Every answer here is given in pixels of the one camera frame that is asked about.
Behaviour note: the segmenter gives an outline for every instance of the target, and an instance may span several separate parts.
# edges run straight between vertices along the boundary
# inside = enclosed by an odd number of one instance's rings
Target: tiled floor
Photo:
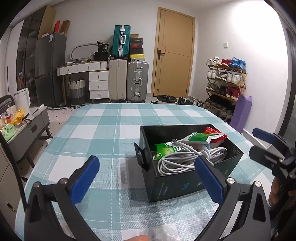
[[[146,103],[150,103],[151,101],[157,101],[156,97],[147,97]],[[77,109],[68,109],[68,110],[51,110],[47,111],[50,124],[49,124],[49,130],[51,135],[54,137],[58,131],[61,129],[61,127],[65,124],[65,122],[70,118],[71,115],[76,111]],[[38,140],[36,141],[35,145],[33,146],[32,150],[30,151],[30,157],[36,164],[40,156],[42,155],[44,149],[49,144],[49,140]],[[19,171],[22,177],[29,178],[32,167],[30,166],[29,162],[24,159],[20,164],[18,164]]]

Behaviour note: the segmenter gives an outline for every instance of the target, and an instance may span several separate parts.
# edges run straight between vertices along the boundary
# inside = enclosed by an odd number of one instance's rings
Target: human hand
[[[141,235],[125,241],[149,241],[149,238],[146,235]]]
[[[268,202],[270,204],[270,206],[273,206],[275,204],[277,204],[279,202],[279,188],[280,188],[281,184],[279,182],[279,179],[277,177],[274,178],[274,180],[272,181],[271,184],[271,191],[269,194],[269,198],[268,198]],[[289,191],[289,196],[296,196],[296,190],[293,191]]]

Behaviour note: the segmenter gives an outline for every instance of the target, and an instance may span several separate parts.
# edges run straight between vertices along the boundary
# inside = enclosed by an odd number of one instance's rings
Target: coiled cable
[[[194,161],[199,156],[204,156],[206,160],[213,166],[224,160],[227,155],[227,149],[225,147],[217,147],[211,150],[202,149],[196,151],[191,146],[188,146],[182,142],[174,141],[175,145],[182,146],[186,151],[174,152],[165,155],[157,163],[157,171],[161,175],[170,173],[185,172],[190,169],[194,169]]]

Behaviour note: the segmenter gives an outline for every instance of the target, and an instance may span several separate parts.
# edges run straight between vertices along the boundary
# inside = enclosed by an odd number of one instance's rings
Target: open box
[[[195,170],[160,175],[154,165],[150,146],[170,142],[172,139],[180,140],[193,132],[202,133],[207,127],[217,129],[210,124],[141,126],[140,143],[139,146],[135,144],[135,149],[138,163],[142,167],[149,202],[180,197],[204,189]],[[214,166],[227,178],[241,159],[243,152],[228,138],[220,146],[227,149],[227,156]]]

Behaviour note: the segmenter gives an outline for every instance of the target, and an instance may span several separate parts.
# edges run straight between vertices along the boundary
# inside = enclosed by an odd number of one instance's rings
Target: desk
[[[192,241],[218,205],[205,190],[149,203],[133,143],[139,144],[141,125],[209,123],[244,152],[230,176],[240,183],[259,180],[268,195],[271,170],[252,161],[248,156],[252,144],[206,109],[174,104],[90,104],[79,108],[47,146],[27,182],[26,196],[34,182],[56,183],[80,168],[90,155],[96,155],[100,171],[76,208],[101,240],[146,234],[150,240]],[[65,225],[57,203],[53,206],[61,225]],[[23,239],[21,204],[15,232]]]
[[[21,127],[17,128],[17,133],[7,142],[15,161],[18,162],[26,156],[33,168],[35,165],[29,155],[27,155],[31,146],[40,138],[44,131],[46,131],[48,135],[45,139],[52,138],[48,129],[49,117],[46,110],[47,106],[43,106],[40,109],[38,108],[40,107],[30,108],[32,116],[34,117],[32,122],[30,124],[23,123]]]
[[[93,61],[57,68],[57,75],[62,76],[63,98],[66,104],[64,76],[81,72],[89,72],[89,95],[91,100],[109,98],[109,71],[107,70],[107,61]]]

